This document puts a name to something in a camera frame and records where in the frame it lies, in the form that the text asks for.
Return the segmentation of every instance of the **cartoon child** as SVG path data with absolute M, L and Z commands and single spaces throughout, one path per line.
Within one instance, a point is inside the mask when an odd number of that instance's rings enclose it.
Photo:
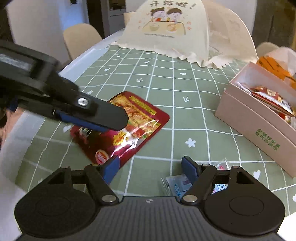
M 181 16 L 182 11 L 178 8 L 172 8 L 167 11 L 167 22 L 177 22 L 177 19 Z
M 151 21 L 160 22 L 162 18 L 165 17 L 165 9 L 163 7 L 152 9 L 151 10 Z

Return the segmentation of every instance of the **beige chair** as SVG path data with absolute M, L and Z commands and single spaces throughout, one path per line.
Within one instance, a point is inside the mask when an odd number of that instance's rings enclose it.
M 279 46 L 270 43 L 270 42 L 263 42 L 261 44 L 258 45 L 258 47 L 256 48 L 257 51 L 257 56 L 258 58 L 268 54 L 271 51 L 274 51 L 276 49 L 279 49 Z
M 101 40 L 96 29 L 87 23 L 71 26 L 64 31 L 64 41 L 72 60 Z

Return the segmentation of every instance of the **blue gripper pad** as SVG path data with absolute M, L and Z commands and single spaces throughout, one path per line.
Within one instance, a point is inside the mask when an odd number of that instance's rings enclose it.
M 86 127 L 88 129 L 98 131 L 98 132 L 105 132 L 108 130 L 107 128 L 104 128 L 104 127 L 95 125 L 93 123 L 87 122 L 85 120 L 78 119 L 76 117 L 67 115 L 66 113 L 64 113 L 62 111 L 56 111 L 56 114 L 58 114 L 61 117 L 61 120 L 63 122 L 73 123 L 74 125 L 83 126 L 83 127 Z
M 110 184 L 120 167 L 120 159 L 118 156 L 111 157 L 103 165 L 100 166 L 100 175 L 107 184 Z
M 188 180 L 193 184 L 198 178 L 198 165 L 189 156 L 183 156 L 181 166 Z

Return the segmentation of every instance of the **white heart print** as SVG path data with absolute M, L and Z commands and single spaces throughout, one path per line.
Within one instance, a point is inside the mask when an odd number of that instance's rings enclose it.
M 253 176 L 258 180 L 259 177 L 260 177 L 260 174 L 261 174 L 261 171 L 258 170 L 258 171 L 256 171 L 256 172 L 253 173 Z
M 68 130 L 71 129 L 71 127 L 72 127 L 72 125 L 64 126 L 64 128 L 63 128 L 63 132 L 64 132 L 64 133 L 67 132 Z

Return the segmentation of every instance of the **white wall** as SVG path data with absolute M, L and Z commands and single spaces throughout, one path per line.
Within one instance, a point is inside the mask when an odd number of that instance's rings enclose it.
M 234 11 L 252 34 L 257 0 L 212 0 Z M 126 11 L 136 11 L 145 0 L 126 0 Z
M 70 0 L 13 0 L 7 13 L 16 44 L 53 56 L 62 64 L 69 61 L 63 31 L 88 22 L 85 6 L 70 5 Z

